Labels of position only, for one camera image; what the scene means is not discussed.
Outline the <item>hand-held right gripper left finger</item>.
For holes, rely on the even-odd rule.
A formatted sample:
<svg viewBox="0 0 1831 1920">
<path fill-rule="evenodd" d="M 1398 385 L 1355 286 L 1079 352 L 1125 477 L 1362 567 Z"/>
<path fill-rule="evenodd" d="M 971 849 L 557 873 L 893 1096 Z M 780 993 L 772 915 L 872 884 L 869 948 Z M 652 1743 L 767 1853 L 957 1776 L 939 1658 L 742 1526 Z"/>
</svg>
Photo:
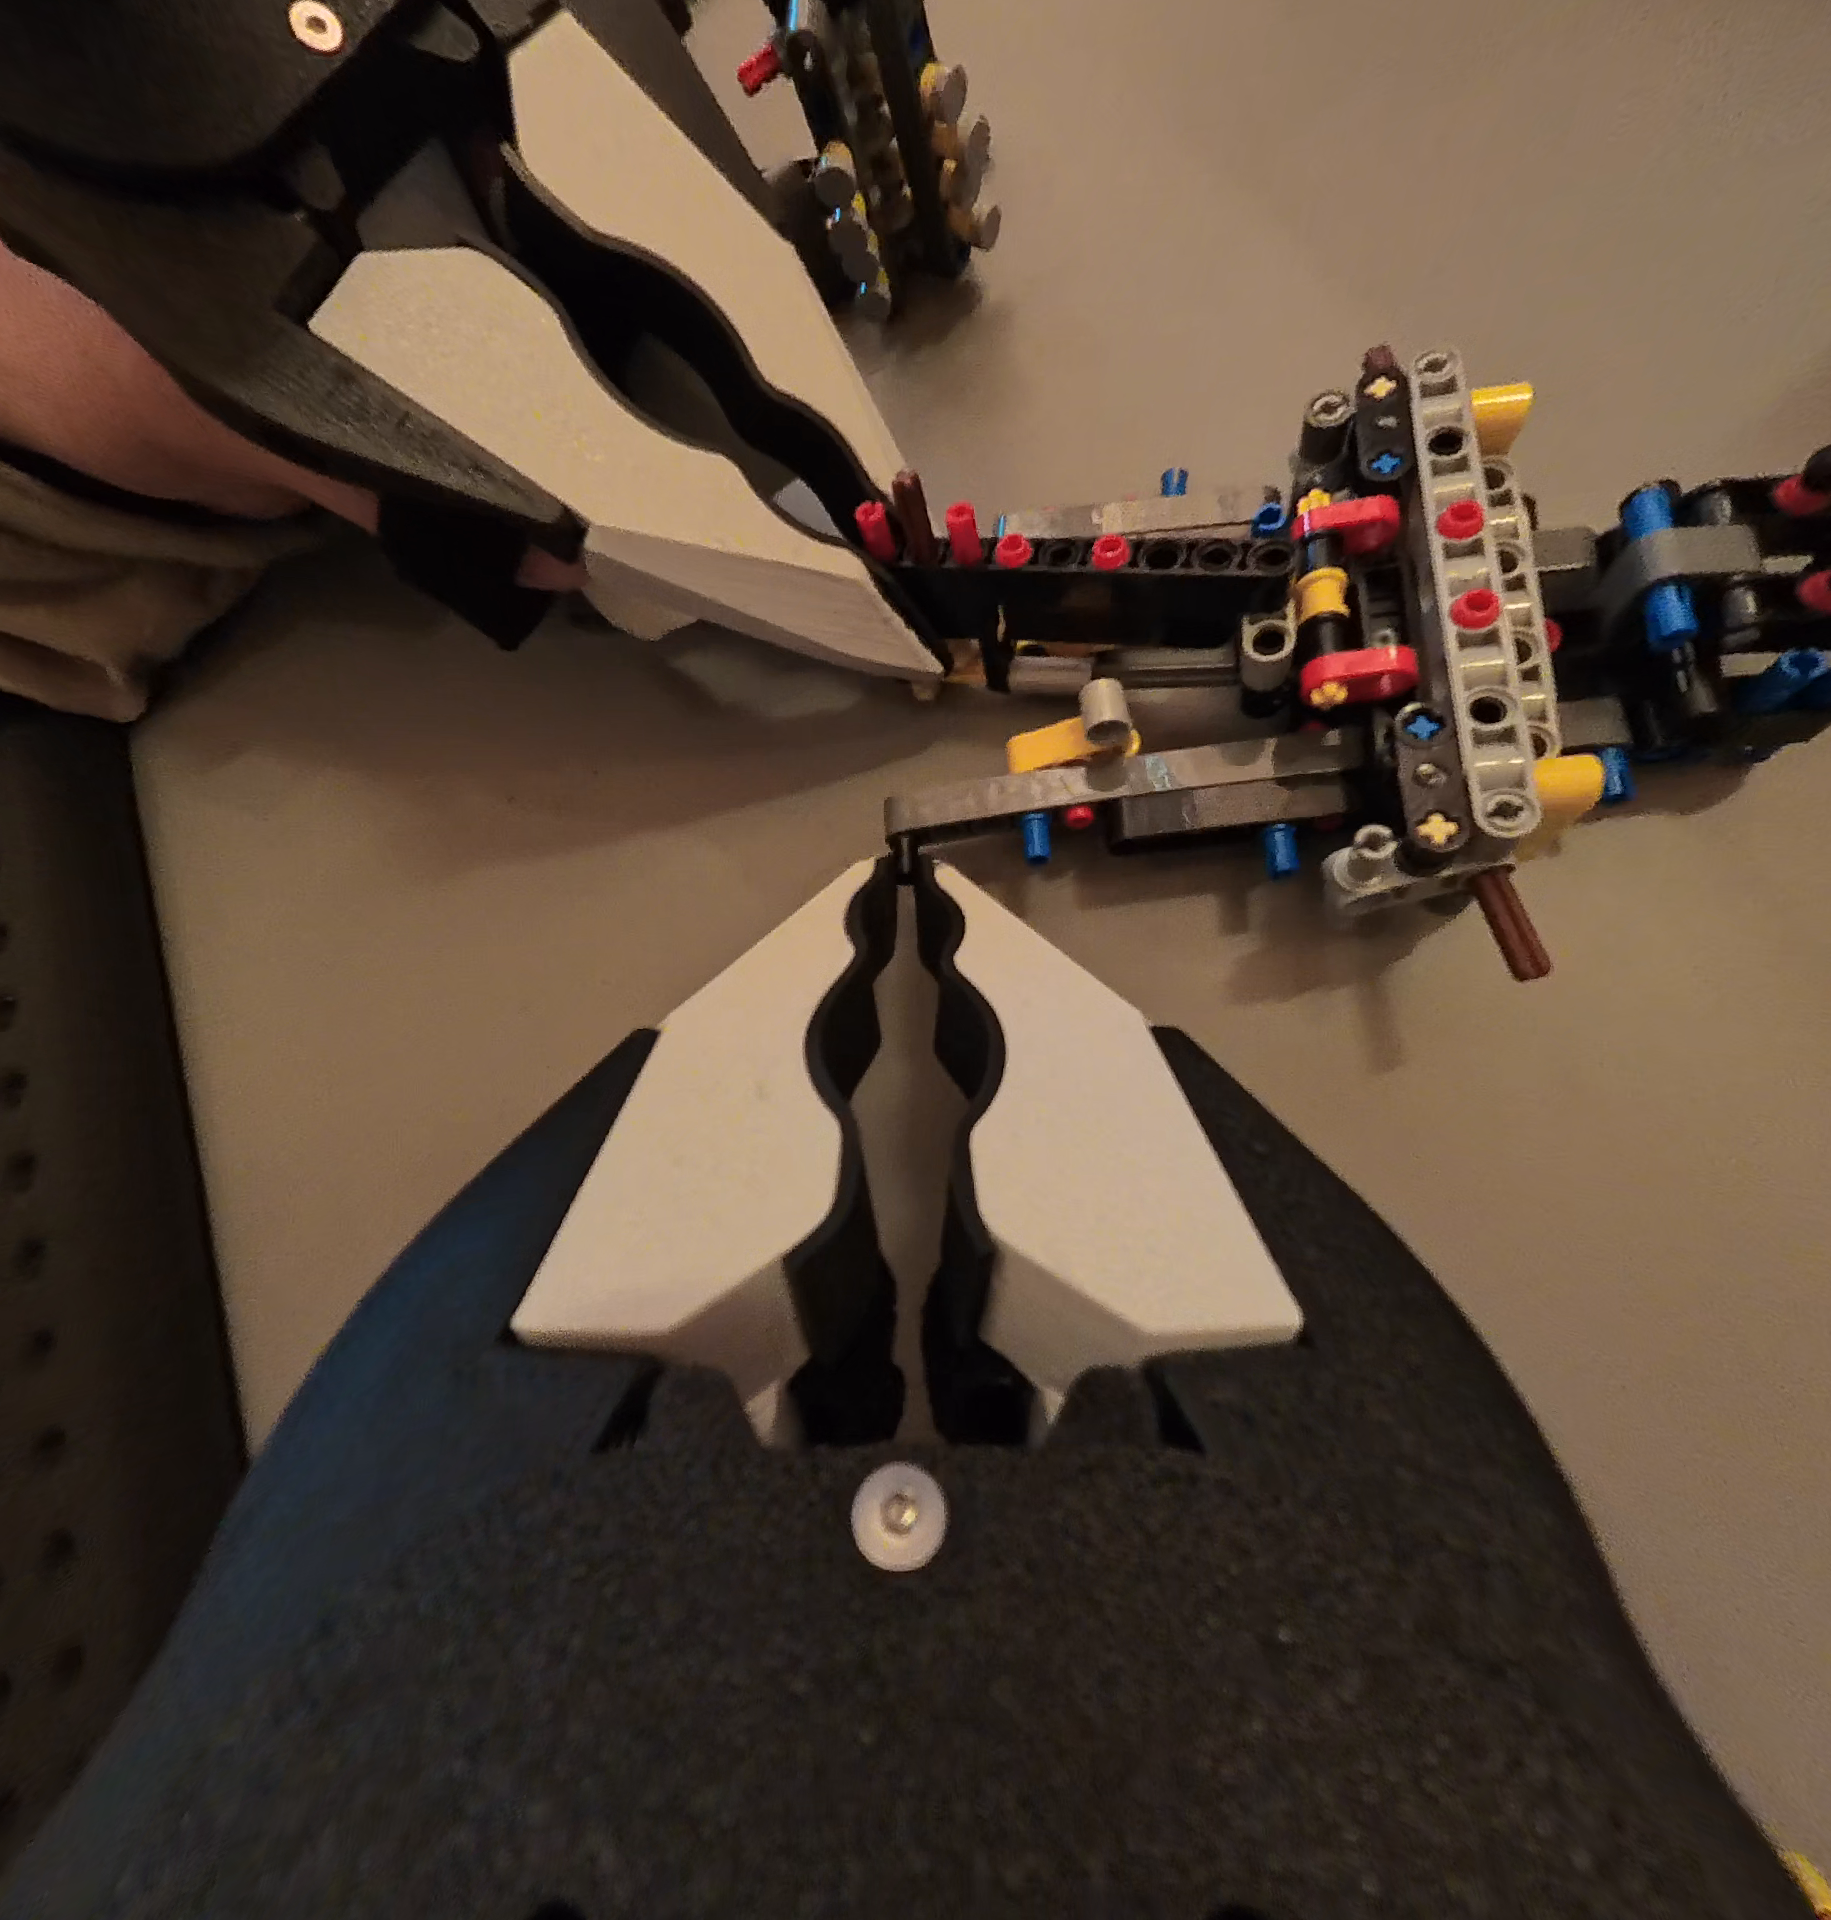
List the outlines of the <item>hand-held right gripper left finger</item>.
<svg viewBox="0 0 1831 1920">
<path fill-rule="evenodd" d="M 839 1087 L 810 1033 L 842 992 L 876 1012 L 893 947 L 893 870 L 854 861 L 649 1033 L 512 1314 L 520 1344 L 713 1368 L 760 1441 L 793 1440 L 790 1380 L 865 1306 L 846 1283 L 812 1303 L 806 1261 L 858 1214 L 849 1102 L 877 1047 L 865 1040 Z"/>
</svg>

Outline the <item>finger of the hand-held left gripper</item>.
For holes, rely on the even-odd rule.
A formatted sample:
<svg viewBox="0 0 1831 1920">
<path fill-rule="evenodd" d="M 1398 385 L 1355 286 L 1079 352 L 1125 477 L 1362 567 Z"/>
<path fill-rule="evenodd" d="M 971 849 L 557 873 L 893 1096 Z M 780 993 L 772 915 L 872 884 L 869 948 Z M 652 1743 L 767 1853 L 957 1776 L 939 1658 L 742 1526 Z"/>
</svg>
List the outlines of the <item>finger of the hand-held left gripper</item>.
<svg viewBox="0 0 1831 1920">
<path fill-rule="evenodd" d="M 784 516 L 724 451 L 664 432 L 554 299 L 477 247 L 361 252 L 311 332 L 495 453 L 586 526 L 587 598 L 663 638 L 710 623 L 912 686 L 946 667 L 865 555 Z"/>
<path fill-rule="evenodd" d="M 506 78 L 529 179 L 634 263 L 624 303 L 746 445 L 828 508 L 891 492 L 903 453 L 663 9 L 560 5 L 509 48 Z"/>
</svg>

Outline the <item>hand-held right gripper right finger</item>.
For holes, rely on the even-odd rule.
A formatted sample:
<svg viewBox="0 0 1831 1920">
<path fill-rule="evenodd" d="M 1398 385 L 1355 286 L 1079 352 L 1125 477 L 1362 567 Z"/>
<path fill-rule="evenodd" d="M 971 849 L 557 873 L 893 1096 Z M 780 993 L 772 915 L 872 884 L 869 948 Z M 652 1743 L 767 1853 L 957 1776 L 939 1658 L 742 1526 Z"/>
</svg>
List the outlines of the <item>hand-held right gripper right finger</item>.
<svg viewBox="0 0 1831 1920">
<path fill-rule="evenodd" d="M 1307 1317 L 1143 1012 L 958 867 L 935 976 L 969 1016 L 978 1332 L 1057 1412 L 1100 1366 L 1284 1346 Z"/>
</svg>

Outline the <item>black toy brick engine assembly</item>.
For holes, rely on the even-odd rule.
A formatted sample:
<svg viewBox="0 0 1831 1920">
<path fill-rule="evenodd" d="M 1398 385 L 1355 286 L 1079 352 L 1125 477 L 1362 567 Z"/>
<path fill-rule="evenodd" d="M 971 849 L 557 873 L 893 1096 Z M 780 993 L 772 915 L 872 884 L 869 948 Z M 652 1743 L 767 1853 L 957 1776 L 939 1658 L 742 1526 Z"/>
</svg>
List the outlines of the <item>black toy brick engine assembly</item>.
<svg viewBox="0 0 1831 1920">
<path fill-rule="evenodd" d="M 749 98 L 784 83 L 810 149 L 772 174 L 777 218 L 834 310 L 886 324 L 1000 238 L 993 129 L 941 59 L 925 1 L 767 1 L 737 65 Z"/>
</svg>

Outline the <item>black grey toy brick chassis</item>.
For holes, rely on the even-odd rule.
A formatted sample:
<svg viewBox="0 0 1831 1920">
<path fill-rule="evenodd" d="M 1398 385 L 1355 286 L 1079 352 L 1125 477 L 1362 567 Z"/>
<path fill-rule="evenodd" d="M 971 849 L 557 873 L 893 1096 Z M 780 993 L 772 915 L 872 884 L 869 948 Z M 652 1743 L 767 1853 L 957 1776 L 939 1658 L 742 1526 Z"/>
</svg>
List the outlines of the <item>black grey toy brick chassis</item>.
<svg viewBox="0 0 1831 1920">
<path fill-rule="evenodd" d="M 1471 383 L 1456 350 L 1379 344 L 1310 399 L 1249 510 L 1163 477 L 1145 508 L 928 508 L 906 470 L 855 510 L 955 644 L 953 678 L 1057 695 L 993 778 L 893 800 L 888 837 L 1057 830 L 1114 852 L 1220 837 L 1271 879 L 1314 842 L 1335 915 L 1478 905 L 1519 982 L 1553 971 L 1516 870 L 1638 766 L 1761 764 L 1831 731 L 1831 444 L 1802 464 L 1632 488 L 1606 530 L 1541 526 L 1513 463 L 1527 381 Z"/>
</svg>

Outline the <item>person's left forearm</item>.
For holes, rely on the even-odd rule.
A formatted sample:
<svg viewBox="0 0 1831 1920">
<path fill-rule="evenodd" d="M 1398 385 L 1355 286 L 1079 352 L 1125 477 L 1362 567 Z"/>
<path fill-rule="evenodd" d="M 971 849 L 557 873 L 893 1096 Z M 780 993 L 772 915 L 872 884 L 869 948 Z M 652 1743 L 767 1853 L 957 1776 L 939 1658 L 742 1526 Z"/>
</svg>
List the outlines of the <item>person's left forearm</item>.
<svg viewBox="0 0 1831 1920">
<path fill-rule="evenodd" d="M 0 445 L 0 695 L 132 723 L 156 683 L 328 516 L 231 519 Z"/>
</svg>

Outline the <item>grey desk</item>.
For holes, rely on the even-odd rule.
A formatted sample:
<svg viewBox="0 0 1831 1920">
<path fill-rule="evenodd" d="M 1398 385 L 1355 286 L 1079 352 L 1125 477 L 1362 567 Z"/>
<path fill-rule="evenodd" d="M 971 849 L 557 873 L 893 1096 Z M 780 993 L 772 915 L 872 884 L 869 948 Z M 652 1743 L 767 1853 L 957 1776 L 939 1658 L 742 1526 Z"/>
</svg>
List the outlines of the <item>grey desk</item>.
<svg viewBox="0 0 1831 1920">
<path fill-rule="evenodd" d="M 1831 5 L 935 5 L 1000 243 L 865 328 L 932 503 L 1262 483 L 1368 344 L 1527 380 L 1548 523 L 1831 441 Z M 367 549 L 283 569 L 135 737 L 252 1441 L 412 1235 L 630 1026 L 1014 715 L 719 710 L 500 656 Z M 1831 731 L 1661 770 L 1480 915 L 1335 925 L 1233 847 L 965 867 L 1431 1261 L 1681 1707 L 1831 1877 Z"/>
</svg>

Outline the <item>person's left hand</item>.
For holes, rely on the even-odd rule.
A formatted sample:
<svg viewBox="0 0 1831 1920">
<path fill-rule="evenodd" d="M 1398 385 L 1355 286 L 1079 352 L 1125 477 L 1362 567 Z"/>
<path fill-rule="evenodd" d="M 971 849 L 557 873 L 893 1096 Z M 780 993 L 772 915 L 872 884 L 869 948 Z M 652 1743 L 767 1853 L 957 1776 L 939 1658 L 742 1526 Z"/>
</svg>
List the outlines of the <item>person's left hand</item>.
<svg viewBox="0 0 1831 1920">
<path fill-rule="evenodd" d="M 0 441 L 152 502 L 266 521 L 327 510 L 378 530 L 372 492 L 213 420 L 98 303 L 3 240 Z"/>
</svg>

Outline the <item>dark perforated panel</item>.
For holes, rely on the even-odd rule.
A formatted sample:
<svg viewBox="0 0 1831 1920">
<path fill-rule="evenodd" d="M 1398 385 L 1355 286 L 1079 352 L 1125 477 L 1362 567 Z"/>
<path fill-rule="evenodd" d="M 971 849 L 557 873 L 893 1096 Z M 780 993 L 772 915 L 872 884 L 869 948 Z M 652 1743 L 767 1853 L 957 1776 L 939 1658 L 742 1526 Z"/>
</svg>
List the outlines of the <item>dark perforated panel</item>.
<svg viewBox="0 0 1831 1920">
<path fill-rule="evenodd" d="M 247 1458 L 170 997 L 128 735 L 0 695 L 0 1877 Z"/>
</svg>

